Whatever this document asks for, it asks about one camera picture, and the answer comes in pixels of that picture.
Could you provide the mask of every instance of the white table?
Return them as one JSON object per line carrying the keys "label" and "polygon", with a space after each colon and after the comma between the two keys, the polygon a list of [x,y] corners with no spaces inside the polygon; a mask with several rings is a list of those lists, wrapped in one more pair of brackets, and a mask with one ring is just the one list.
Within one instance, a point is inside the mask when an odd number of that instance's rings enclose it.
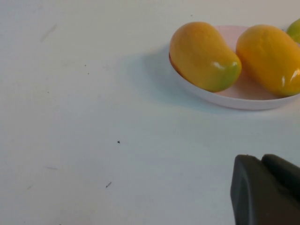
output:
{"label": "white table", "polygon": [[190,21],[285,27],[299,8],[2,0],[0,224],[233,225],[234,157],[300,165],[300,100],[264,112],[203,102],[174,82],[167,46]]}

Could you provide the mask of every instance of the ripe mango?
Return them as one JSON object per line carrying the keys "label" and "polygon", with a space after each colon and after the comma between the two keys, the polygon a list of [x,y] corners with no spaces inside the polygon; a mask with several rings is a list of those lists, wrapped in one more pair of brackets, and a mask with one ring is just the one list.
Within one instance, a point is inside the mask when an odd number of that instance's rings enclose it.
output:
{"label": "ripe mango", "polygon": [[205,22],[181,26],[172,36],[169,53],[170,62],[182,77],[211,92],[227,89],[241,72],[237,55]]}
{"label": "ripe mango", "polygon": [[287,29],[286,33],[291,36],[295,42],[300,44],[300,19],[293,22]]}
{"label": "ripe mango", "polygon": [[236,53],[248,75],[274,95],[300,93],[300,48],[284,31],[250,27],[239,37]]}

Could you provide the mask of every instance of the yellow mango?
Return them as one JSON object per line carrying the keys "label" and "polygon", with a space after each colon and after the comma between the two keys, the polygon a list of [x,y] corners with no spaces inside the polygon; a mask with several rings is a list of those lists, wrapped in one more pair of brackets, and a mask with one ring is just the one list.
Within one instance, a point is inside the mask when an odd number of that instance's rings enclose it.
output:
{"label": "yellow mango", "polygon": [[287,29],[286,33],[291,36],[295,42],[300,44],[300,19],[293,22]]}
{"label": "yellow mango", "polygon": [[170,42],[170,62],[175,70],[197,87],[217,92],[239,77],[241,62],[221,34],[205,22],[180,27]]}
{"label": "yellow mango", "polygon": [[236,53],[247,74],[274,95],[300,93],[300,48],[281,29],[248,28],[237,41]]}

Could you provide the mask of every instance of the plate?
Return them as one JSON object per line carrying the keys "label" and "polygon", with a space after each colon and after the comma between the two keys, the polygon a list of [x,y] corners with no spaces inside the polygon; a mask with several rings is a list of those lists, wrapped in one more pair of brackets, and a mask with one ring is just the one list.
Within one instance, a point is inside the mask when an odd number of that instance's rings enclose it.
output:
{"label": "plate", "polygon": [[[248,27],[216,26],[216,28],[223,36],[226,43],[235,51],[236,42],[239,36]],[[300,97],[300,94],[298,94],[290,97],[278,98],[250,79],[244,71],[241,72],[238,80],[233,86],[217,93],[201,89],[184,79],[175,69],[173,71],[180,85],[189,92],[206,101],[229,108],[244,110],[274,109],[293,102]]]}

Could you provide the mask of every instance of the black object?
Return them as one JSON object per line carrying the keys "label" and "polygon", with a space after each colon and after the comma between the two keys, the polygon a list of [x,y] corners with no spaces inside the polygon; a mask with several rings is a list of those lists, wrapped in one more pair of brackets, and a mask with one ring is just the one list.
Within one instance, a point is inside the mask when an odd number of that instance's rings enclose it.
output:
{"label": "black object", "polygon": [[300,225],[300,168],[275,155],[238,155],[231,200],[236,225]]}

